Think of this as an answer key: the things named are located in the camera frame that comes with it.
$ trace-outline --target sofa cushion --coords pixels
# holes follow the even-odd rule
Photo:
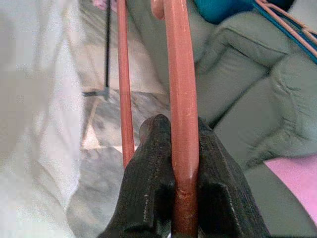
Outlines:
[[[211,70],[227,48],[235,48],[266,67],[299,50],[265,17],[255,11],[243,12],[223,21],[212,33],[206,52],[197,64],[198,73]]]
[[[215,131],[243,169],[317,151],[317,65],[304,53],[284,58],[233,106]]]
[[[214,67],[196,75],[198,114],[215,124],[268,69],[234,48],[227,48]]]

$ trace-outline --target gray marble tile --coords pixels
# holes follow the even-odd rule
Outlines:
[[[123,178],[122,154],[114,148],[83,150],[81,177],[67,219],[77,238],[96,238],[108,224]]]
[[[79,0],[81,19],[88,38],[88,42],[105,44],[106,11],[102,11],[93,5],[92,0]],[[111,12],[110,47],[117,48],[117,15]],[[128,16],[128,39],[137,37],[140,39],[137,28],[132,18]]]
[[[151,116],[164,114],[169,117],[167,95],[131,92],[132,120],[135,145],[139,141],[141,124]],[[121,146],[120,99],[117,90],[110,91],[110,98],[99,102],[92,126],[101,146]]]

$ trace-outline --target gray sofa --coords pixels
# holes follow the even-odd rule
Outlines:
[[[164,21],[150,0],[127,0],[168,91]],[[255,11],[212,25],[188,12],[194,49],[198,110],[241,166],[273,235],[317,236],[317,228],[264,160],[317,152],[317,65]]]

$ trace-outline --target black metal stand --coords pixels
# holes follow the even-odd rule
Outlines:
[[[105,100],[109,98],[109,48],[110,48],[110,21],[111,21],[111,0],[107,0],[106,9],[106,30],[105,30],[105,86],[103,91],[83,92],[84,97],[103,96]]]

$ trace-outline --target pink cushion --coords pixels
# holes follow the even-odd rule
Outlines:
[[[317,155],[276,158],[265,164],[295,195],[317,227]]]

